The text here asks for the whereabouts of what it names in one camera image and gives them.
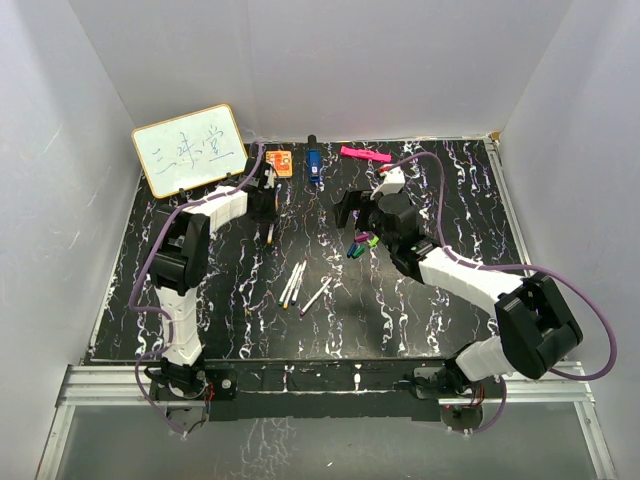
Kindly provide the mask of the white pen yellow tip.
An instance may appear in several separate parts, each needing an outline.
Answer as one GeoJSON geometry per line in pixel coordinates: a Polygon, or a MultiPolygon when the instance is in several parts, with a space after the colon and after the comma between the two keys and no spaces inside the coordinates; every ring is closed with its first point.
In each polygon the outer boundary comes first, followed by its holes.
{"type": "Polygon", "coordinates": [[[272,221],[269,224],[269,228],[267,231],[267,237],[266,237],[266,243],[267,245],[271,245],[273,243],[273,237],[274,237],[274,232],[275,232],[275,228],[278,222],[278,218],[279,218],[279,192],[280,192],[280,188],[281,185],[280,183],[276,183],[275,189],[274,189],[274,217],[272,219],[272,221]]]}

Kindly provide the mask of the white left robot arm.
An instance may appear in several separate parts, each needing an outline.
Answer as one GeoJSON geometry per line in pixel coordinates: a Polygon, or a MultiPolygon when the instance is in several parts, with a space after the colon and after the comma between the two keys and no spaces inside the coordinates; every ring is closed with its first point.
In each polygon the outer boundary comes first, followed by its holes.
{"type": "Polygon", "coordinates": [[[162,362],[179,367],[171,385],[186,399],[200,396],[207,383],[204,371],[193,365],[202,353],[196,303],[208,266],[210,239],[221,227],[243,216],[260,224],[273,223],[277,217],[276,178],[268,162],[249,159],[239,184],[229,181],[200,200],[157,211],[145,273],[159,305],[147,310],[162,320],[162,362]]]}

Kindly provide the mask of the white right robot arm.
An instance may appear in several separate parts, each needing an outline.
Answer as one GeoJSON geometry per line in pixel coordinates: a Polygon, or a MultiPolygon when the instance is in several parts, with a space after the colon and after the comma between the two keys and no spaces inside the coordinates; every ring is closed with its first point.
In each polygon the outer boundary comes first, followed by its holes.
{"type": "Polygon", "coordinates": [[[403,275],[442,288],[497,320],[498,335],[468,344],[447,361],[445,381],[453,394],[469,396],[482,380],[513,372],[538,379],[582,342],[582,331],[550,276],[470,268],[450,258],[424,233],[406,194],[348,190],[333,213],[339,228],[354,215],[357,229],[377,236],[403,275]]]}

